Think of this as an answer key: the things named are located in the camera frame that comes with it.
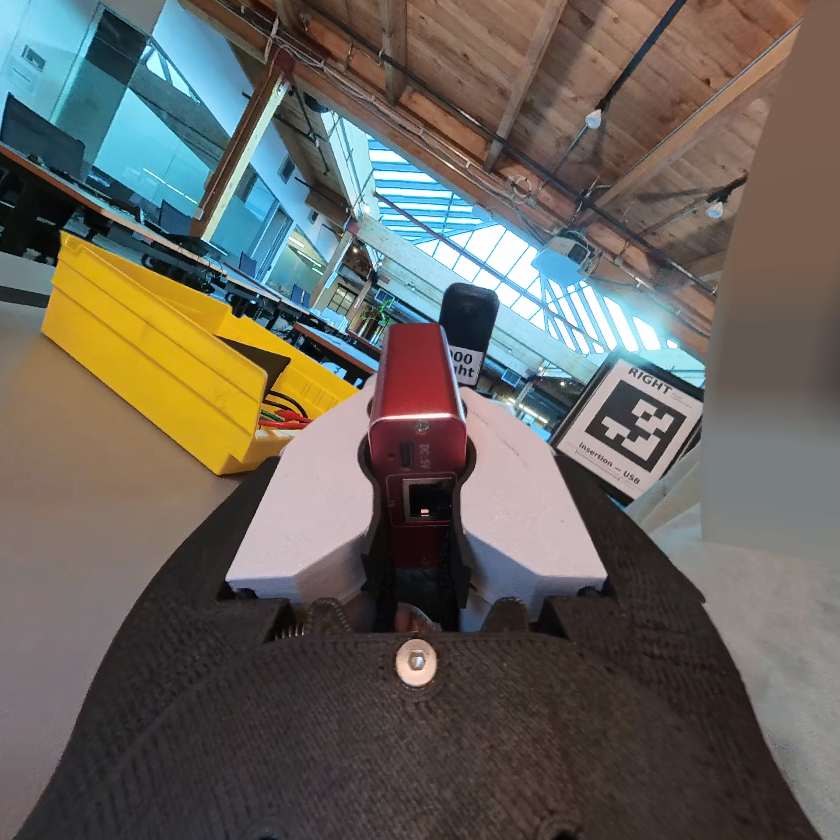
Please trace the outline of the red ethernet splitter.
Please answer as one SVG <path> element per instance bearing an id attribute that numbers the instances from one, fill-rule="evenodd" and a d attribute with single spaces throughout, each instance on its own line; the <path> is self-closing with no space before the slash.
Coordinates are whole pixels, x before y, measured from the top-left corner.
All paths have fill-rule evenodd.
<path id="1" fill-rule="evenodd" d="M 367 438 L 395 566 L 437 567 L 467 463 L 466 415 L 438 324 L 386 330 Z"/>

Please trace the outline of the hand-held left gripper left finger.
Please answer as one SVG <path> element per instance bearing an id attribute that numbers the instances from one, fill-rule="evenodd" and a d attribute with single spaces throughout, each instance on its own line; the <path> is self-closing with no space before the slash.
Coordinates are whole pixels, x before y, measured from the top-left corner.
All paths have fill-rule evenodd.
<path id="1" fill-rule="evenodd" d="M 258 598 L 350 601 L 365 581 L 362 541 L 374 488 L 360 465 L 375 377 L 315 419 L 280 455 L 227 572 Z"/>

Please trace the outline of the grey desk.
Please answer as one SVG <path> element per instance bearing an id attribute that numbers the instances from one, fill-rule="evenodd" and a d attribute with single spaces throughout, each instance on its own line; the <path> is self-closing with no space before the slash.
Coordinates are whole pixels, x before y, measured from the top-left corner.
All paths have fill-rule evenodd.
<path id="1" fill-rule="evenodd" d="M 26 821 L 103 656 L 217 477 L 2 302 L 2 838 Z"/>

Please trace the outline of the yellow plastic bin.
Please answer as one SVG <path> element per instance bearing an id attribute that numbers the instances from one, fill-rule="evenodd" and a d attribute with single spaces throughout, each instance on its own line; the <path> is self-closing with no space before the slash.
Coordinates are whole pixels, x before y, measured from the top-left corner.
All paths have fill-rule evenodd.
<path id="1" fill-rule="evenodd" d="M 278 455 L 352 384 L 228 304 L 60 234 L 43 334 L 216 476 Z M 290 357 L 266 372 L 217 336 Z"/>

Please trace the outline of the black bin divider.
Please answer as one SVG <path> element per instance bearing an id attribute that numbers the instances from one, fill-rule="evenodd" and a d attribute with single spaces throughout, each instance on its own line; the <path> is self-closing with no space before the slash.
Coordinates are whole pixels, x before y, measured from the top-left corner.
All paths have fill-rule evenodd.
<path id="1" fill-rule="evenodd" d="M 231 349 L 266 372 L 266 387 L 264 389 L 264 396 L 268 396 L 268 394 L 272 392 L 272 386 L 277 383 L 277 380 L 291 362 L 290 357 L 281 353 L 263 350 L 254 345 L 242 343 L 233 339 L 222 338 L 221 336 L 217 337 L 225 342 Z"/>

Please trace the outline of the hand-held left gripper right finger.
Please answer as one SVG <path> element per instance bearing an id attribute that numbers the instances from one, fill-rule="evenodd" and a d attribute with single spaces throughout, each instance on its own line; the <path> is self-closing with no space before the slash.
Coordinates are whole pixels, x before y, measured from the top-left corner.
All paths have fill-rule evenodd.
<path id="1" fill-rule="evenodd" d="M 468 388 L 460 395 L 476 452 L 459 497 L 473 555 L 461 629 L 480 630 L 504 597 L 535 621 L 548 596 L 600 592 L 605 567 L 551 447 L 500 403 Z"/>

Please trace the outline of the long office table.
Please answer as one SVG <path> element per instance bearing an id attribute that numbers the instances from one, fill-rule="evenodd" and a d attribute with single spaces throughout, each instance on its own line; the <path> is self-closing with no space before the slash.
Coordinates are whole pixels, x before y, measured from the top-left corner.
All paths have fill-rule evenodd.
<path id="1" fill-rule="evenodd" d="M 177 245 L 163 234 L 154 231 L 148 225 L 138 222 L 130 213 L 103 201 L 94 192 L 86 189 L 84 186 L 75 185 L 66 178 L 54 173 L 49 168 L 31 161 L 29 158 L 21 155 L 21 153 L 8 147 L 5 143 L 1 143 L 1 155 L 4 159 L 3 162 L 16 167 L 21 177 L 35 179 L 39 189 L 50 190 L 53 193 L 62 195 L 65 200 L 85 207 L 102 219 L 116 224 L 133 234 L 137 234 L 144 243 L 157 244 L 165 252 L 176 255 L 178 259 L 185 259 L 199 266 L 203 266 L 218 275 L 225 276 L 227 274 L 221 264 L 196 255 Z"/>

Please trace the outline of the black computer monitor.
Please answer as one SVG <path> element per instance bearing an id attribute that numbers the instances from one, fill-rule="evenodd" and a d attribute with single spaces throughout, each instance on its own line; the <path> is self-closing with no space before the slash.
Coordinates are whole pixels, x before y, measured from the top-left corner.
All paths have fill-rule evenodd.
<path id="1" fill-rule="evenodd" d="M 79 180 L 85 169 L 85 145 L 7 94 L 1 142 L 24 157 L 34 156 L 60 175 Z"/>

